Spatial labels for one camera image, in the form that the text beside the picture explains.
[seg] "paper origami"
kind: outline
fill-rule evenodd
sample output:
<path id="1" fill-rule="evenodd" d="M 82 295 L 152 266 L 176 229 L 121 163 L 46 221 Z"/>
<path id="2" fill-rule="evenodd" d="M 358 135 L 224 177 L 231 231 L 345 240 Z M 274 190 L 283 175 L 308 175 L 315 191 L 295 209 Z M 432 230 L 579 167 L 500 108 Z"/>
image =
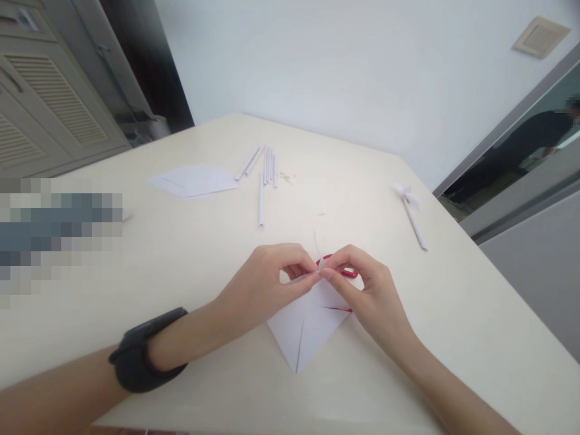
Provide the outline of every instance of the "paper origami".
<path id="1" fill-rule="evenodd" d="M 209 193 L 237 188 L 236 180 L 228 171 L 206 164 L 182 166 L 147 182 L 184 199 L 202 198 Z"/>
<path id="2" fill-rule="evenodd" d="M 319 270 L 323 265 L 321 259 Z M 349 305 L 323 279 L 278 311 L 268 320 L 268 326 L 290 368 L 298 374 L 349 314 Z"/>

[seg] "person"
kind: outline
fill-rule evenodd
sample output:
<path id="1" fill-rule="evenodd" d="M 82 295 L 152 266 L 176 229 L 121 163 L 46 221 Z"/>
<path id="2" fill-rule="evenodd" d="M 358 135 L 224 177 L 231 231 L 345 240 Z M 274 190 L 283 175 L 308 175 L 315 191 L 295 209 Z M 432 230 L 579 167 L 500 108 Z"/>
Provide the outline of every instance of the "person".
<path id="1" fill-rule="evenodd" d="M 362 291 L 340 274 L 344 268 L 360 273 Z M 301 279 L 283 285 L 281 270 L 290 279 Z M 322 278 L 348 302 L 379 347 L 423 391 L 449 433 L 519 433 L 427 350 L 413 332 L 389 269 L 351 245 L 333 254 L 320 273 L 300 245 L 259 246 L 215 300 L 165 324 L 148 338 L 145 349 L 149 362 L 160 372 L 181 371 L 189 361 L 264 323 Z M 136 327 L 125 337 L 142 329 Z M 115 349 L 98 350 L 0 392 L 0 433 L 73 433 L 125 400 L 131 393 L 121 386 L 118 367 L 108 361 Z"/>
<path id="2" fill-rule="evenodd" d="M 520 164 L 538 149 L 546 148 L 542 158 L 553 155 L 556 145 L 579 118 L 580 98 L 576 96 L 568 99 L 565 110 L 530 117 L 500 146 L 489 150 L 483 160 L 465 172 L 444 195 L 455 205 L 461 205 L 481 189 L 493 185 L 506 172 L 517 173 Z"/>

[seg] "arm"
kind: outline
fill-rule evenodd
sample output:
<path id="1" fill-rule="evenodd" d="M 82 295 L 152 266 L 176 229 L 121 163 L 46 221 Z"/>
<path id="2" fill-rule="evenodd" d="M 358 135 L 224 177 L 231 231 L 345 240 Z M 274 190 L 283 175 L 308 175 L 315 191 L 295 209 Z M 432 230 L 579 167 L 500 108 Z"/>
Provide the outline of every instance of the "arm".
<path id="1" fill-rule="evenodd" d="M 362 291 L 340 274 L 345 267 L 361 274 Z M 411 328 L 385 265 L 364 251 L 347 246 L 330 257 L 321 274 L 348 302 L 383 351 L 423 391 L 451 434 L 519 434 L 423 346 Z"/>
<path id="2" fill-rule="evenodd" d="M 300 281 L 283 285 L 280 270 Z M 241 337 L 318 282 L 316 264 L 300 245 L 260 246 L 214 301 L 152 337 L 149 358 L 169 371 Z M 87 427 L 130 393 L 108 357 L 112 346 L 0 391 L 0 433 L 73 433 Z"/>
<path id="3" fill-rule="evenodd" d="M 544 149 L 544 152 L 542 153 L 542 158 L 556 154 L 557 150 L 558 150 L 557 147 L 547 147 L 546 149 Z"/>

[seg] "wall vent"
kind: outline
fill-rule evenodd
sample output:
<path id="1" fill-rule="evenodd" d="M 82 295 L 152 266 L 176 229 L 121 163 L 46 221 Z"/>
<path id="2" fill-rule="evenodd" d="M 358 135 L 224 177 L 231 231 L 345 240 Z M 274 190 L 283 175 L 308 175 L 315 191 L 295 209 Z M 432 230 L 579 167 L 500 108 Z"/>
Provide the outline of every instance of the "wall vent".
<path id="1" fill-rule="evenodd" d="M 537 16 L 521 34 L 514 48 L 543 59 L 569 32 L 569 28 Z"/>

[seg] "black wristband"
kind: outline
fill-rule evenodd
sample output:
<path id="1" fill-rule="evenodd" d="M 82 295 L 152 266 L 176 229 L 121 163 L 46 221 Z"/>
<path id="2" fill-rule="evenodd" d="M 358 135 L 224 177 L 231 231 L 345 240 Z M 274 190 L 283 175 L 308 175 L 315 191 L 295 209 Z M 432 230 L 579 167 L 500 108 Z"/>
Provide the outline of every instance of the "black wristband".
<path id="1" fill-rule="evenodd" d="M 154 368 L 147 354 L 147 344 L 125 349 L 115 361 L 115 374 L 119 384 L 131 393 L 147 393 L 171 381 L 183 372 L 187 364 L 168 372 Z"/>
<path id="2" fill-rule="evenodd" d="M 119 348 L 109 356 L 109 362 L 115 366 L 117 380 L 125 390 L 146 393 L 183 372 L 187 364 L 168 372 L 157 370 L 149 359 L 147 339 L 186 314 L 185 309 L 176 308 L 125 333 Z"/>

